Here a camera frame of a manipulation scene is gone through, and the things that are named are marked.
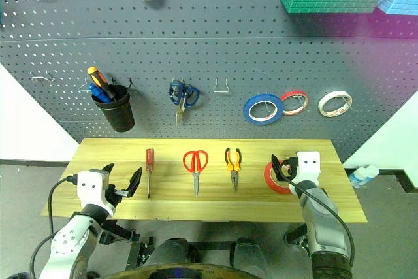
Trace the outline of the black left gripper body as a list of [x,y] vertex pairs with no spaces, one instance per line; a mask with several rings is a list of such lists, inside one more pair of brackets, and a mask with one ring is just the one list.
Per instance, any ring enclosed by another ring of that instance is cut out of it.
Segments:
[[127,190],[117,190],[114,184],[109,184],[106,189],[106,200],[113,206],[117,207],[121,203],[122,199],[129,198],[131,192]]

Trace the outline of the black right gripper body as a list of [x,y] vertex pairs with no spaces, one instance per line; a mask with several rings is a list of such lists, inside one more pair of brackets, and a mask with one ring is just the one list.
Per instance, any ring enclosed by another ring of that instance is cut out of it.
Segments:
[[293,180],[297,175],[298,157],[290,157],[280,163],[280,175],[283,179]]

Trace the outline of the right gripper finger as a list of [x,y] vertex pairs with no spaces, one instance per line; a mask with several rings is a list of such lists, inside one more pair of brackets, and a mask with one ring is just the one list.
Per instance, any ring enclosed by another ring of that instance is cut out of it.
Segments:
[[281,164],[280,164],[279,159],[274,154],[271,155],[271,164],[272,164],[272,169],[276,175],[276,180],[278,182],[283,182],[283,176],[282,176],[283,173],[281,171]]

